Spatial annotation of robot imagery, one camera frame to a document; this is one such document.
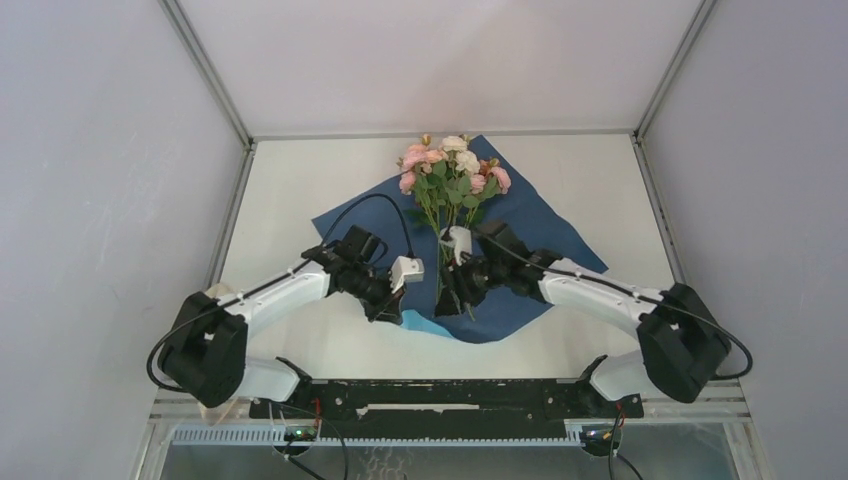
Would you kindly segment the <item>cream white fake rose stem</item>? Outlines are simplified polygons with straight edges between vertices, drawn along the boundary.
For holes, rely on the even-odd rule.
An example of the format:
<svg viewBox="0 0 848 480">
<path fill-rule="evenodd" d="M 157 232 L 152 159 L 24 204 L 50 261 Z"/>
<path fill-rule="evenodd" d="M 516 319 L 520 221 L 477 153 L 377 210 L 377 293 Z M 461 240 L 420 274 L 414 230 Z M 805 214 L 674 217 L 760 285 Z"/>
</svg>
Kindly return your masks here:
<svg viewBox="0 0 848 480">
<path fill-rule="evenodd" d="M 467 136 L 444 137 L 439 150 L 445 163 L 443 186 L 447 222 L 467 225 L 481 203 L 480 195 L 486 186 L 480 161 L 470 150 Z"/>
</svg>

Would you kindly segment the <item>cream lace ribbon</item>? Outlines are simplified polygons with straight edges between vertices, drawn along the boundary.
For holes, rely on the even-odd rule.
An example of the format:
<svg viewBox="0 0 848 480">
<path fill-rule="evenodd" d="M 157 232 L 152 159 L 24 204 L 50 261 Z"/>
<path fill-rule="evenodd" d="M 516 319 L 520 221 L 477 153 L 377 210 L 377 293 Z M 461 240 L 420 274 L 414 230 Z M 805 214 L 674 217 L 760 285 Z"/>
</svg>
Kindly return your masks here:
<svg viewBox="0 0 848 480">
<path fill-rule="evenodd" d="M 234 289 L 226 283 L 216 283 L 204 291 L 204 294 L 212 299 L 215 303 L 219 303 L 222 298 L 228 297 L 234 293 Z"/>
</svg>

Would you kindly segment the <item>blue wrapping paper sheet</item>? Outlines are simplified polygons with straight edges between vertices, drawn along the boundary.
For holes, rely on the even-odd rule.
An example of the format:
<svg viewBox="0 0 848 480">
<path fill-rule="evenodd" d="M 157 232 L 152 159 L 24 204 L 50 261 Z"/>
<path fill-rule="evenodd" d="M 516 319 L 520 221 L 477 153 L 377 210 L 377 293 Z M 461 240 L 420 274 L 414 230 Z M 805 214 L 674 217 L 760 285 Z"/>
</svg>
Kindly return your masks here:
<svg viewBox="0 0 848 480">
<path fill-rule="evenodd" d="M 366 307 L 379 320 L 467 343 L 502 340 L 547 311 L 538 283 L 567 258 L 593 273 L 607 264 L 485 138 L 422 138 L 398 174 L 312 221 L 326 240 L 350 227 L 372 233 L 367 262 L 379 278 L 412 249 L 423 281 L 393 305 Z"/>
</svg>

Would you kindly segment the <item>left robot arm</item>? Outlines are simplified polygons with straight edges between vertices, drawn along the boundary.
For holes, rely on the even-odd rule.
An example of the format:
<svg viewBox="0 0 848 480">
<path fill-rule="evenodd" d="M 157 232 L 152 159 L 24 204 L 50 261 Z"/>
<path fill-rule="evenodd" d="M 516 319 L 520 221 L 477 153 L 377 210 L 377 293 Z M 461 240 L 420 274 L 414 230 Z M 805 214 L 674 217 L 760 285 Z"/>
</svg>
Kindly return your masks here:
<svg viewBox="0 0 848 480">
<path fill-rule="evenodd" d="M 150 377 L 164 374 L 171 381 L 167 390 L 187 393 L 207 408 L 244 397 L 274 401 L 290 417 L 305 414 L 313 401 L 306 373 L 285 359 L 251 357 L 248 344 L 293 312 L 336 293 L 357 299 L 370 322 L 401 324 L 406 287 L 421 280 L 425 269 L 408 253 L 378 271 L 370 260 L 381 243 L 352 226 L 342 239 L 304 251 L 300 263 L 247 291 L 189 295 L 172 329 L 151 351 Z"/>
</svg>

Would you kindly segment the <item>peach fake rose stem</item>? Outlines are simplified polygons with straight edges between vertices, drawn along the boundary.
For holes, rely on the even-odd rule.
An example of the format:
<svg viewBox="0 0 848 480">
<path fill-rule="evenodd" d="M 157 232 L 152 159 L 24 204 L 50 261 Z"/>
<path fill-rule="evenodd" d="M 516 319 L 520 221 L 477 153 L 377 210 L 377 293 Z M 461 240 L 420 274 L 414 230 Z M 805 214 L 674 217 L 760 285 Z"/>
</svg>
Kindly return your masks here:
<svg viewBox="0 0 848 480">
<path fill-rule="evenodd" d="M 447 154 L 434 147 L 429 134 L 420 137 L 420 144 L 423 147 L 423 157 L 416 167 L 418 190 L 433 198 L 445 198 L 444 191 L 448 173 Z"/>
</svg>

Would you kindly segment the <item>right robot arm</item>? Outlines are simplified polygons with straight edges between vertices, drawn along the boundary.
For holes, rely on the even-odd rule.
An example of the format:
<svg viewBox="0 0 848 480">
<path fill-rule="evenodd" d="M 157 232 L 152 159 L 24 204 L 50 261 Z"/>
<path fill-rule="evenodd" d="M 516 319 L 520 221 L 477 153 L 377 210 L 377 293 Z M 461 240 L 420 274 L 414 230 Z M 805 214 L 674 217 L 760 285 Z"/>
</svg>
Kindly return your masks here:
<svg viewBox="0 0 848 480">
<path fill-rule="evenodd" d="M 490 291 L 507 288 L 579 309 L 637 341 L 636 350 L 601 355 L 581 374 L 578 402 L 589 415 L 605 415 L 617 401 L 648 392 L 692 403 L 731 352 L 730 334 L 688 285 L 657 290 L 612 279 L 558 252 L 528 249 L 502 221 L 475 230 L 451 226 L 439 243 L 450 252 L 440 271 L 439 314 L 466 313 Z"/>
</svg>

